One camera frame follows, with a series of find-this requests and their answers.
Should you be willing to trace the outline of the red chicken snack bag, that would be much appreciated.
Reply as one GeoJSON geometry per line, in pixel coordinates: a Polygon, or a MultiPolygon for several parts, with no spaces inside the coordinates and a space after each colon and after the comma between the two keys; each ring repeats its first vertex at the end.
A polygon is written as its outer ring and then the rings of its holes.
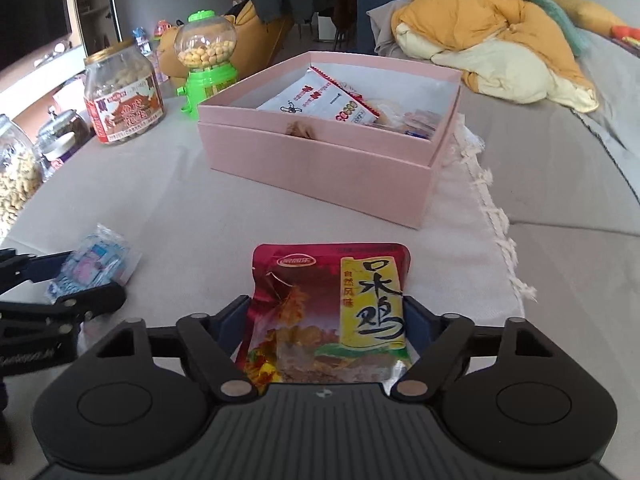
{"type": "Polygon", "coordinates": [[[236,365],[259,389],[276,382],[377,382],[411,365],[398,243],[261,244],[236,365]]]}

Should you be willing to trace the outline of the blue candy bag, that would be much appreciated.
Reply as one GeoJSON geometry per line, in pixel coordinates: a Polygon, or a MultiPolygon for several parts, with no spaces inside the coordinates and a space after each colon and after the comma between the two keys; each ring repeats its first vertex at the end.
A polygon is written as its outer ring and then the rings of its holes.
{"type": "Polygon", "coordinates": [[[62,297],[110,283],[125,286],[137,269],[142,253],[120,234],[98,224],[63,262],[46,295],[51,304],[62,297]]]}

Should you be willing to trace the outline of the white red-edged snack packet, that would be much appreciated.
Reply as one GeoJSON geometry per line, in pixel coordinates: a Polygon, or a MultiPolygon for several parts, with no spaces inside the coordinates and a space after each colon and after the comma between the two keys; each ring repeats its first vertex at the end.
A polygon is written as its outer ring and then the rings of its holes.
{"type": "Polygon", "coordinates": [[[380,113],[359,93],[311,65],[299,79],[258,106],[264,112],[373,125],[380,113]]]}

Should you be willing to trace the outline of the orange pastry cake packet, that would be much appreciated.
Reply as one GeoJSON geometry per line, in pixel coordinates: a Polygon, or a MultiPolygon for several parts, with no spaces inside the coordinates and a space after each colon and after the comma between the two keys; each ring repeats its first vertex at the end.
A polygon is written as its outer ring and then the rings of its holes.
{"type": "Polygon", "coordinates": [[[399,105],[380,101],[374,102],[371,107],[378,113],[375,125],[391,129],[401,129],[408,127],[412,114],[405,112],[399,105]]]}

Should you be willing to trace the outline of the white fringed tablecloth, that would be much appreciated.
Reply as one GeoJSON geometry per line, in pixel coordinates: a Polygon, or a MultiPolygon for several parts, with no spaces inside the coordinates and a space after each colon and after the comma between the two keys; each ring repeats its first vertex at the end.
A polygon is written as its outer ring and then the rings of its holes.
{"type": "Polygon", "coordinates": [[[465,125],[465,117],[458,113],[454,120],[454,159],[465,168],[471,179],[471,188],[480,206],[484,219],[488,222],[504,264],[512,292],[518,303],[524,306],[526,300],[537,301],[537,289],[523,282],[517,275],[518,244],[510,237],[510,220],[504,210],[497,207],[490,194],[494,176],[489,168],[484,168],[478,156],[485,151],[485,142],[465,125]]]}

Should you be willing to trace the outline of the large glass peanut jar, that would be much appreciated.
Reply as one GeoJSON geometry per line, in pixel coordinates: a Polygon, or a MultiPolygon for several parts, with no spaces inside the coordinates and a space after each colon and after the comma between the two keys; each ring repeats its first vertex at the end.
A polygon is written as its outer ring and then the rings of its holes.
{"type": "Polygon", "coordinates": [[[5,238],[43,184],[43,171],[34,144],[5,114],[0,117],[0,148],[0,221],[5,238]]]}

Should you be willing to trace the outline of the pink cardboard box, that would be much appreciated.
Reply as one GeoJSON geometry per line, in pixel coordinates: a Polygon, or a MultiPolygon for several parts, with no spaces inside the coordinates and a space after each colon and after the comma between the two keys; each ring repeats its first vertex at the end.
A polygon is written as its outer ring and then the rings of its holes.
{"type": "Polygon", "coordinates": [[[417,229],[433,195],[442,156],[456,128],[461,93],[456,70],[430,63],[355,53],[310,51],[262,70],[198,107],[209,165],[226,174],[284,188],[417,229]],[[278,110],[265,102],[316,68],[367,102],[402,114],[431,112],[427,139],[333,118],[278,110]]]}

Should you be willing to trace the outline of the small glass jar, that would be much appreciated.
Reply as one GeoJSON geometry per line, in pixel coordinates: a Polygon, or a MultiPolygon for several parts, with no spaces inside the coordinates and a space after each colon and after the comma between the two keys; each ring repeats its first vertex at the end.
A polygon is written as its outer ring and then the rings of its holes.
{"type": "Polygon", "coordinates": [[[87,123],[74,110],[48,108],[49,120],[38,130],[37,148],[51,167],[62,166],[92,137],[87,123]]]}

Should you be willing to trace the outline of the grey sofa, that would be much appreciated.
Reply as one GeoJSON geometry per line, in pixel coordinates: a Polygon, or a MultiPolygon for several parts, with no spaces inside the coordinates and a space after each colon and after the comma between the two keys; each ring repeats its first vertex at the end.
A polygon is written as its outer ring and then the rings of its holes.
{"type": "MultiPolygon", "coordinates": [[[[639,315],[639,204],[591,128],[566,108],[463,91],[460,114],[485,142],[490,194],[518,244],[516,275],[549,307],[571,301],[596,318],[639,315]]],[[[488,323],[524,311],[512,292],[465,168],[444,156],[422,229],[408,238],[410,292],[427,307],[488,323]]]]}

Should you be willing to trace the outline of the peanut jar gold lid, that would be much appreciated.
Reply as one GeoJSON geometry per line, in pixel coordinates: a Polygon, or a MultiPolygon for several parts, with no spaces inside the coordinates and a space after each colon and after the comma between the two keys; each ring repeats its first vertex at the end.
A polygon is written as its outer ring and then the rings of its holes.
{"type": "Polygon", "coordinates": [[[164,118],[154,67],[133,39],[85,58],[85,75],[86,109],[102,144],[126,142],[164,118]]]}

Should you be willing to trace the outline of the green candy dispenser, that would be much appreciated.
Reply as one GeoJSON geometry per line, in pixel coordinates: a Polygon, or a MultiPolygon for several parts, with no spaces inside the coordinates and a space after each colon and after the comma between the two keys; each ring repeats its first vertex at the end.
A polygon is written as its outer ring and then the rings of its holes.
{"type": "Polygon", "coordinates": [[[238,81],[231,63],[238,43],[234,25],[213,10],[192,13],[179,27],[174,40],[178,61],[188,70],[186,82],[177,90],[186,99],[184,114],[198,119],[198,106],[238,81]]]}

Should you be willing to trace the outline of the orange plush toy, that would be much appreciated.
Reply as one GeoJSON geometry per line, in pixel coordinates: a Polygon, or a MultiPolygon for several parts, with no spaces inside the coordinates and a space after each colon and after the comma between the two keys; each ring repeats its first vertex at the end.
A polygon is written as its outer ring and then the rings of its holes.
{"type": "MultiPolygon", "coordinates": [[[[285,37],[294,25],[291,14],[264,23],[255,11],[250,0],[244,0],[224,14],[234,25],[238,44],[230,61],[239,72],[239,80],[252,76],[272,64],[281,51],[285,37]]],[[[186,81],[188,70],[183,66],[174,50],[174,41],[178,26],[172,26],[160,36],[157,48],[160,71],[167,76],[175,87],[186,81]]]]}

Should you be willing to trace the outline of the black television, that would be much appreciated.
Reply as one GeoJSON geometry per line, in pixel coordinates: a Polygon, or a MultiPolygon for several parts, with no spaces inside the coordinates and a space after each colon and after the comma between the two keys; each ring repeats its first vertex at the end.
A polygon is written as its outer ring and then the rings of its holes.
{"type": "Polygon", "coordinates": [[[66,0],[0,0],[1,69],[72,29],[66,0]]]}

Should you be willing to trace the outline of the orange and cream duvet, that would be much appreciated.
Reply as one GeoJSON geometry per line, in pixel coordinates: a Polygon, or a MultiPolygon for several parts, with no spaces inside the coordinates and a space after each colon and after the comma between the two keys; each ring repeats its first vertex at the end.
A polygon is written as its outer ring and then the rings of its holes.
{"type": "Polygon", "coordinates": [[[476,93],[578,113],[599,106],[577,63],[587,41],[552,0],[409,0],[390,30],[409,58],[461,70],[476,93]]]}

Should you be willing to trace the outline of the colourful toys on sofa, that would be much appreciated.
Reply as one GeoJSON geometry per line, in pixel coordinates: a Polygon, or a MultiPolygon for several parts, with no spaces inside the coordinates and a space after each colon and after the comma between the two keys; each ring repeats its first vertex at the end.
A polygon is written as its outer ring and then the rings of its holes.
{"type": "Polygon", "coordinates": [[[639,51],[640,29],[628,25],[614,25],[611,28],[611,38],[621,47],[639,51]]]}

